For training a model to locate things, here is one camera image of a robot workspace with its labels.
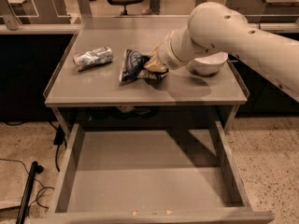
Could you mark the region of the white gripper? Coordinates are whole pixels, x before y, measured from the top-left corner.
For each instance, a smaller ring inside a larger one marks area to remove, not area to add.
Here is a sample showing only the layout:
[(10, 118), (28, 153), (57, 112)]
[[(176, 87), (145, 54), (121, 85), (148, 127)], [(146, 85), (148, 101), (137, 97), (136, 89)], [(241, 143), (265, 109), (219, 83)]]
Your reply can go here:
[(157, 43), (149, 53), (152, 57), (144, 67), (153, 73), (164, 73), (169, 69), (185, 66), (193, 57), (194, 49), (188, 30), (173, 30), (164, 41)]

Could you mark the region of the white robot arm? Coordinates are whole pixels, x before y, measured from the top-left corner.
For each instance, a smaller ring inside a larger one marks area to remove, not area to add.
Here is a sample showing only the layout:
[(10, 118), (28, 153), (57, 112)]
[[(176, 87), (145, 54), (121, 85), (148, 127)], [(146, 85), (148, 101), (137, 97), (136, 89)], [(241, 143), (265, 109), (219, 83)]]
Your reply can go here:
[(151, 72), (179, 69), (193, 59), (226, 52), (299, 101), (299, 42), (260, 30), (240, 13), (215, 2), (191, 12), (149, 54)]

